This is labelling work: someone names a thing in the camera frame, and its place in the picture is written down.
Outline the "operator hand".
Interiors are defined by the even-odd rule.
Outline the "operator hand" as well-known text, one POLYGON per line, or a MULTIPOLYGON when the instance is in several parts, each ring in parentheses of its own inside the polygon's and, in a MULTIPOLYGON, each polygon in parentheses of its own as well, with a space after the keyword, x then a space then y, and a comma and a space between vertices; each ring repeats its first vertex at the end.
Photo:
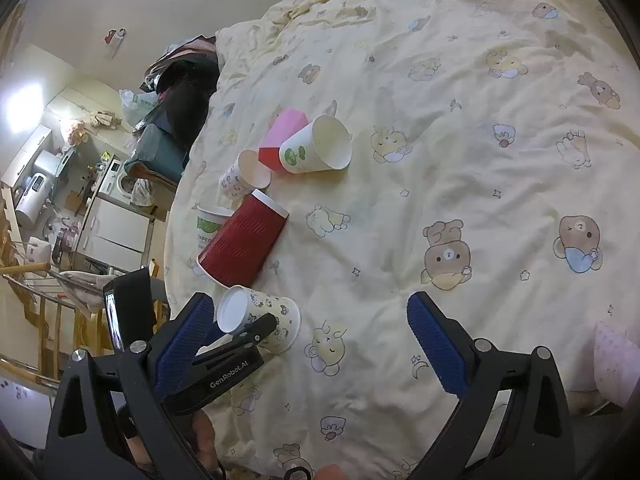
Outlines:
MULTIPOLYGON (((192 415, 191 427, 195 434, 195 454, 198 460, 210 474, 220 474, 222 471, 215 448, 215 429, 209 417, 203 411, 192 415)), ((127 439, 130 452, 137 466, 152 474, 155 471, 152 458, 139 436, 127 439)))

